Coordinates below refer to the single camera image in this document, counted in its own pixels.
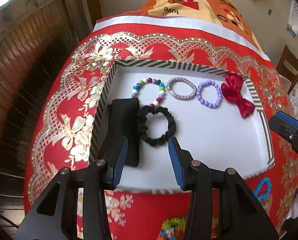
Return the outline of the eye chart poster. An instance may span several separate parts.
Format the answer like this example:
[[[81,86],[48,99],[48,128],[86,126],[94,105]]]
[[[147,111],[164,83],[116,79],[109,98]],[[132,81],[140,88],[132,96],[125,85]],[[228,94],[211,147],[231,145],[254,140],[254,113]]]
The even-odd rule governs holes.
[[[298,33],[298,3],[296,0],[291,0],[289,19],[287,23],[287,31],[296,37]]]

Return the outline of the wooden chair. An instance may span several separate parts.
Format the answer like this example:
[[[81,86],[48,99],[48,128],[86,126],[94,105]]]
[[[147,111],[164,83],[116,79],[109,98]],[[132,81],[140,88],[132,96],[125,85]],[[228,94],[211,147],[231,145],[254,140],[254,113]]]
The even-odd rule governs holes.
[[[288,88],[288,94],[290,94],[298,82],[298,59],[289,50],[287,45],[284,46],[276,70],[281,76],[291,82],[291,85]]]

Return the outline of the white striped jewelry tray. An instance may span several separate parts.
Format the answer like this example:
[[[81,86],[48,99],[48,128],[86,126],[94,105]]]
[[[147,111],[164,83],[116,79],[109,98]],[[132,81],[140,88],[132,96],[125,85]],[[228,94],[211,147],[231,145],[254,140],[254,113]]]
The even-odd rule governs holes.
[[[108,105],[115,99],[130,98],[134,85],[151,77],[167,83],[173,77],[184,77],[199,85],[225,81],[225,70],[191,63],[154,60],[116,61],[103,85],[93,123],[90,158],[95,160],[108,130]],[[236,105],[222,100],[216,109],[198,100],[182,101],[166,94],[162,103],[176,121],[176,138],[194,159],[209,168],[232,167],[244,179],[252,178],[274,167],[274,150],[264,108],[249,77],[243,77],[241,95],[255,104],[254,112],[243,118]],[[119,188],[152,193],[179,190],[167,144],[152,147],[140,142],[137,167],[125,166]]]

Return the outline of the red gold floral tablecloth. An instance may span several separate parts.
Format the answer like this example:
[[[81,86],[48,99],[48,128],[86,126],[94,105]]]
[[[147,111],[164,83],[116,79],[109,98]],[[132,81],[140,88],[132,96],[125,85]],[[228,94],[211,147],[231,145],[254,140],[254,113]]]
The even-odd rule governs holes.
[[[270,59],[237,33],[188,17],[122,15],[99,21],[75,48],[54,81],[37,121],[25,173],[24,208],[29,211],[62,167],[86,168],[103,85],[120,60],[191,63],[249,77],[267,121],[292,105]],[[269,218],[280,231],[298,189],[298,158],[271,132],[274,167],[245,179],[259,196],[272,194]]]

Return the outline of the wooden slatted door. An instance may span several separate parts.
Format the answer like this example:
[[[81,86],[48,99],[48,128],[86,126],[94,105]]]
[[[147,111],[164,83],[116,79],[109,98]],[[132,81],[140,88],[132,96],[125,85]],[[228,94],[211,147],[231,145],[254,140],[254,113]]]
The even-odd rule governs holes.
[[[86,0],[0,0],[0,201],[22,199],[43,103],[91,28]]]

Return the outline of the black velvet jewelry pouch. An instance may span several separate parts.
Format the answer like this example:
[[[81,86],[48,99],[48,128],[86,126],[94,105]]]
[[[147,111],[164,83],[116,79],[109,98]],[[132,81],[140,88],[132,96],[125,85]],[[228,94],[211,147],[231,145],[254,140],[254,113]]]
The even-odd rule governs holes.
[[[104,157],[114,142],[121,136],[128,140],[128,152],[125,165],[137,167],[140,159],[140,134],[138,132],[137,114],[140,104],[137,98],[115,99],[108,106],[108,131],[99,150],[98,157]]]

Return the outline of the black scrunchie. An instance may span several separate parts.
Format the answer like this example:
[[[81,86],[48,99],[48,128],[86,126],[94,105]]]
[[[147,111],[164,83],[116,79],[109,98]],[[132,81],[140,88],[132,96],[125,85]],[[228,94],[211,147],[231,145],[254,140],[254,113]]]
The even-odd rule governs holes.
[[[156,147],[175,135],[177,125],[167,108],[143,106],[137,114],[137,128],[141,139]]]

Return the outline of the leopard print bow scrunchie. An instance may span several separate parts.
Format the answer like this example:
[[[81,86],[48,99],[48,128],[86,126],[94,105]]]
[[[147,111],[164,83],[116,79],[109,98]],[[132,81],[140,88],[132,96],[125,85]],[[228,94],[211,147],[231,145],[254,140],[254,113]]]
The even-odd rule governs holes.
[[[266,211],[266,213],[268,215],[270,215],[270,210],[271,210],[271,207],[272,207],[272,200],[273,200],[272,194],[269,194],[266,197],[259,196],[258,199],[259,199],[260,204],[262,205],[262,207]]]

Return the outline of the orange cartoon blanket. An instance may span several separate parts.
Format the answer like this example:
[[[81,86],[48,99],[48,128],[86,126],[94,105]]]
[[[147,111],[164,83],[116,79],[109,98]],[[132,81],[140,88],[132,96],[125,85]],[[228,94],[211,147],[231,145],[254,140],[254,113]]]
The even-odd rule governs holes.
[[[148,0],[137,12],[159,17],[183,16],[211,22],[237,33],[263,52],[251,28],[230,0]]]

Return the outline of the red satin bow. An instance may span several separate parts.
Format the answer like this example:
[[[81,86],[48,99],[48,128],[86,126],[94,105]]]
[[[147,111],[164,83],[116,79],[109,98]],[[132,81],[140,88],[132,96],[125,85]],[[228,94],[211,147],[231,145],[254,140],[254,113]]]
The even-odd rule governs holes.
[[[225,75],[225,82],[221,84],[221,92],[228,102],[237,105],[240,115],[245,119],[254,112],[256,106],[242,97],[242,86],[242,76],[235,73],[227,73]]]

